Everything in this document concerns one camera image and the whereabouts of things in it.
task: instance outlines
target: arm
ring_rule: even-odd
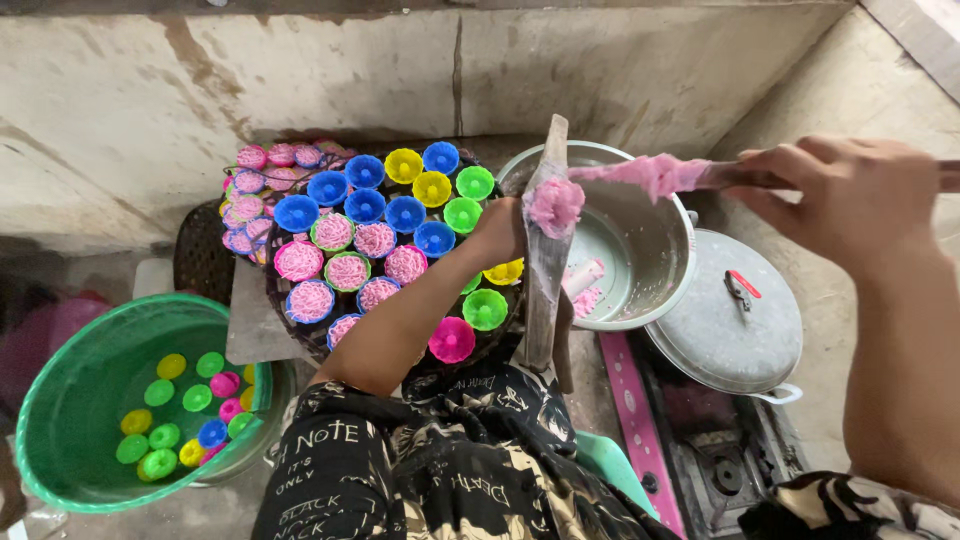
[[[340,380],[389,396],[470,279],[522,257],[523,246],[519,199],[490,202],[470,237],[357,321],[310,383]]]
[[[960,294],[931,226],[935,162],[896,142],[823,137],[741,158],[804,197],[732,194],[856,287],[844,414],[854,472],[960,506]]]

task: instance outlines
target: sleeve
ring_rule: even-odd
[[[388,535],[394,490],[385,433],[404,412],[339,382],[308,388],[280,440],[252,538]]]

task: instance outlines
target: lid handle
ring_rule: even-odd
[[[724,273],[723,283],[727,286],[727,290],[730,291],[733,297],[743,303],[744,311],[750,311],[750,308],[753,307],[753,302],[750,300],[751,294],[760,298],[760,293],[736,270],[727,270],[727,272]]]

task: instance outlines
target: wooden spatula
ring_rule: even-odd
[[[551,178],[566,178],[566,118],[554,114],[550,121],[540,164],[534,171],[524,195],[533,193],[537,186]],[[540,227],[528,219],[524,202],[523,226],[527,232],[527,333],[526,364],[535,371],[543,371],[553,357],[554,332],[557,324],[557,306],[560,302],[561,280],[566,268],[573,234],[564,238],[547,237]]]

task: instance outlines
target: concrete ledge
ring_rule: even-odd
[[[404,11],[476,9],[541,10],[855,4],[855,0],[229,0],[217,8],[205,0],[0,0],[0,15],[315,14],[322,20],[377,18]]]
[[[863,0],[863,6],[960,102],[960,4],[951,0]]]

